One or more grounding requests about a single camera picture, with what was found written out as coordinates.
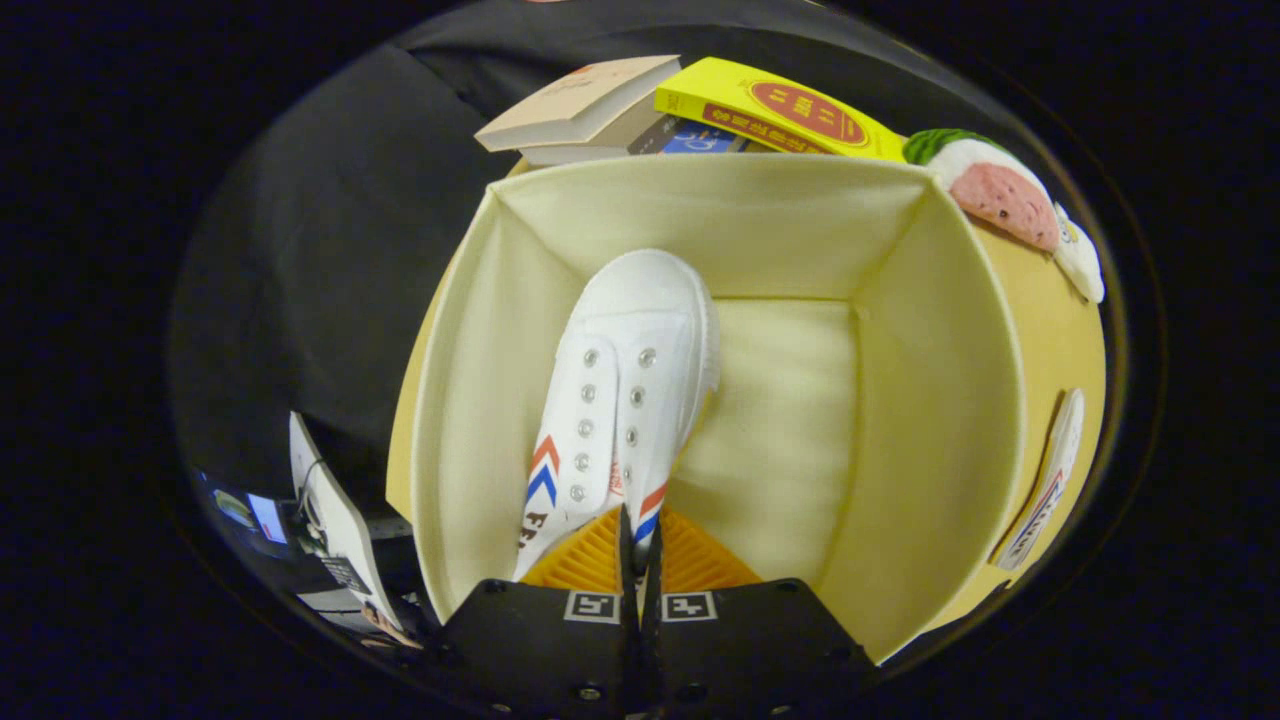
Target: red oval label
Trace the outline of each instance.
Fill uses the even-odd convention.
[[[864,145],[867,133],[847,113],[808,90],[781,82],[758,82],[751,96],[773,113],[823,137],[849,145]]]

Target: pink toy piece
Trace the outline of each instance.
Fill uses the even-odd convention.
[[[965,213],[987,220],[1023,242],[1053,252],[1059,225],[1048,197],[1019,173],[977,163],[951,184],[951,197]]]

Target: printed logo on shoe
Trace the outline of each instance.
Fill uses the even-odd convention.
[[[618,497],[626,497],[626,493],[622,489],[622,475],[618,474],[617,461],[614,461],[613,466],[609,468],[609,492]]]
[[[556,441],[547,436],[538,450],[534,451],[532,468],[529,471],[529,492],[525,495],[525,510],[532,502],[539,489],[547,491],[547,497],[556,507],[556,478],[559,477],[559,452],[556,451]],[[516,547],[524,548],[525,543],[538,537],[538,530],[547,523],[549,512],[525,512],[524,523],[520,528],[520,542]]]

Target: book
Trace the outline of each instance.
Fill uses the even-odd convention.
[[[675,136],[659,150],[659,152],[667,155],[690,152],[748,152],[750,151],[749,146],[758,146],[758,143],[754,143],[740,135],[733,135],[727,129],[708,126],[698,120],[681,119],[676,129],[677,132]]]
[[[626,158],[662,149],[684,122],[653,109],[653,92],[627,108],[586,142],[564,142],[521,147],[531,165],[564,165],[604,158]]]
[[[677,72],[678,55],[586,65],[525,97],[475,137],[490,152],[588,142]]]
[[[870,117],[785,77],[719,58],[703,58],[664,79],[654,109],[782,152],[905,161],[902,140]]]

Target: black background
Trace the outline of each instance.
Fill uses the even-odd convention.
[[[1261,232],[1275,208],[1274,5],[850,8],[961,73],[989,73],[983,58],[1096,152],[1151,240],[1172,359],[1148,478],[1071,588],[984,655],[928,665],[868,711],[1274,715],[1274,254]],[[294,619],[270,629],[269,606],[237,602],[147,489],[182,473],[164,316],[206,193],[300,95],[430,12],[282,0],[13,14],[15,716],[433,715],[340,651],[294,647],[284,635],[308,632]],[[31,260],[38,270],[22,272]]]

